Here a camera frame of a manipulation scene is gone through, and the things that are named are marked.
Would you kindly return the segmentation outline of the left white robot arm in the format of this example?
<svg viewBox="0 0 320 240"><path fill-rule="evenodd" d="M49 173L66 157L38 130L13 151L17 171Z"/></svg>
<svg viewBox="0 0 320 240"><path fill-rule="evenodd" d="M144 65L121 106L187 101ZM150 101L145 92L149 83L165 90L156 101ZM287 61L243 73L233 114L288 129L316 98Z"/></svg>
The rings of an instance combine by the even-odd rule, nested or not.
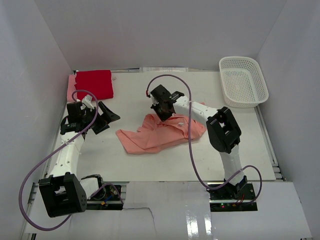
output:
<svg viewBox="0 0 320 240"><path fill-rule="evenodd" d="M98 108L102 114L89 101L77 101L66 106L67 116L60 124L62 149L48 177L39 181L42 200L51 218L84 212L87 201L101 191L100 175L77 178L81 147L88 132L85 128L97 135L107 130L110 123L120 120L120 116L103 102L98 102Z"/></svg>

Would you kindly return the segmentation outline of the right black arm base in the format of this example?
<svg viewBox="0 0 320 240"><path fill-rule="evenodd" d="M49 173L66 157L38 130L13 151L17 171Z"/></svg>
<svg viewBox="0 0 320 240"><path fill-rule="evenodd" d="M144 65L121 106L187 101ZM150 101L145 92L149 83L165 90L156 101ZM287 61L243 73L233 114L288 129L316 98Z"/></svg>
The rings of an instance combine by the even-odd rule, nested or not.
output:
<svg viewBox="0 0 320 240"><path fill-rule="evenodd" d="M239 194L234 194L226 186L218 190L206 190L212 213L256 212L258 206L253 199L256 193L252 183L247 183Z"/></svg>

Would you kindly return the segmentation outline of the salmon pink t shirt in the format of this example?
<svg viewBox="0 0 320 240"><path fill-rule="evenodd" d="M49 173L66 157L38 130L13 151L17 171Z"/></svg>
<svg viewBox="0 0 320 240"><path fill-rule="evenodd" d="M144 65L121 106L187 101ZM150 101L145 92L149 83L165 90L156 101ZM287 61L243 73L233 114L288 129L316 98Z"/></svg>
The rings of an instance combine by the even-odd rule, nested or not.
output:
<svg viewBox="0 0 320 240"><path fill-rule="evenodd" d="M142 126L136 132L119 129L116 135L128 154L156 154L160 151L188 142L188 137L197 140L206 132L203 124L183 114L174 114L162 122L155 113L144 117Z"/></svg>

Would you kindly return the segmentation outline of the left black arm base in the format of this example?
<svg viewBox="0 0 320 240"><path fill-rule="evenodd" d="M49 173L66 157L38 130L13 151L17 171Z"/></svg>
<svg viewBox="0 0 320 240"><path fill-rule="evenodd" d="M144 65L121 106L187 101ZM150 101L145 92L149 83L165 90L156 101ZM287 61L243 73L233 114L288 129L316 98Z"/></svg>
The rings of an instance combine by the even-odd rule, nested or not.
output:
<svg viewBox="0 0 320 240"><path fill-rule="evenodd" d="M87 202L87 210L92 211L121 211L123 209L122 201L126 198L126 185L106 185L97 195Z"/></svg>

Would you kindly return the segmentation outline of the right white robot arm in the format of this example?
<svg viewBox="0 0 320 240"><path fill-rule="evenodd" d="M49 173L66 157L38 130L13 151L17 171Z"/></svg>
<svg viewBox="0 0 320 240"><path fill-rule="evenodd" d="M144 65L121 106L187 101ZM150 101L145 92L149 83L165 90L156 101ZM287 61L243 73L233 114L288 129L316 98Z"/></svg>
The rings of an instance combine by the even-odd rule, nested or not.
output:
<svg viewBox="0 0 320 240"><path fill-rule="evenodd" d="M189 132L192 129L192 120L206 128L211 146L219 152L221 157L224 183L216 187L210 187L201 179L193 157L191 133L189 133L189 155L195 175L206 189L216 191L224 188L231 196L238 197L248 181L242 171L239 155L242 132L232 111L225 106L217 109L192 101L179 91L170 93L161 84L151 92L146 92L146 95L152 100L151 109L155 111L161 121L168 120L174 114L180 114L188 117Z"/></svg>

